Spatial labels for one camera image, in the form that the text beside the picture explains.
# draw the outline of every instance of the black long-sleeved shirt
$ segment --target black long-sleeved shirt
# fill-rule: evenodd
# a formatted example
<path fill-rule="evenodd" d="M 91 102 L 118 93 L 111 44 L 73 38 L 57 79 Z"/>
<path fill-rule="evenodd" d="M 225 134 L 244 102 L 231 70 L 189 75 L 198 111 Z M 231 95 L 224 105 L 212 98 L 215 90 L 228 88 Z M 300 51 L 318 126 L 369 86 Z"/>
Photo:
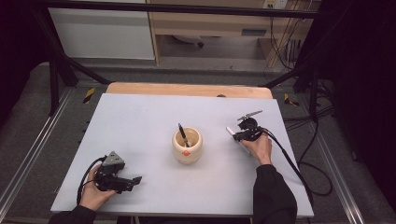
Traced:
<path fill-rule="evenodd" d="M 283 176 L 273 165 L 256 169 L 253 187 L 253 224 L 291 224 L 297 216 L 297 202 Z M 83 206 L 54 215 L 49 224 L 92 224 L 96 213 Z"/>

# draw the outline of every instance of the table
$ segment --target table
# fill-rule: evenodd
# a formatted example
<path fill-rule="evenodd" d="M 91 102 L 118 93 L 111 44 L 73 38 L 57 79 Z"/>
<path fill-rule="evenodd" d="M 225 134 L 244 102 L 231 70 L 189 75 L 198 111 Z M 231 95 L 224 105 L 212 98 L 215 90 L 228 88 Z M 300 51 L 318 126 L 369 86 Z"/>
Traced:
<path fill-rule="evenodd" d="M 245 98 L 236 97 L 239 91 Z M 218 94 L 228 97 L 207 96 Z M 120 177 L 143 178 L 131 192 L 111 198 L 99 212 L 117 216 L 251 217 L 259 164 L 235 143 L 226 126 L 238 131 L 238 118 L 262 109 L 255 119 L 272 131 L 295 162 L 277 102 L 271 98 L 271 92 L 262 88 L 111 84 L 96 107 L 51 211 L 73 209 L 79 181 L 91 161 L 115 150 L 126 163 Z M 198 129 L 204 138 L 203 155 L 191 165 L 176 161 L 172 155 L 171 138 L 179 122 Z M 277 146 L 273 148 L 273 164 L 296 197 L 298 217 L 312 217 L 304 186 Z"/>

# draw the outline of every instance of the power strip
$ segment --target power strip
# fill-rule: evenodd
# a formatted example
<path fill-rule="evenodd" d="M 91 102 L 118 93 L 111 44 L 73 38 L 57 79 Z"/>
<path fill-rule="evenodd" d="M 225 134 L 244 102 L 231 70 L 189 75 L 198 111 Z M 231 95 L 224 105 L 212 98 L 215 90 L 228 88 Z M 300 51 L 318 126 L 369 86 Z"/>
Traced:
<path fill-rule="evenodd" d="M 284 9 L 288 0 L 265 0 L 262 8 Z"/>

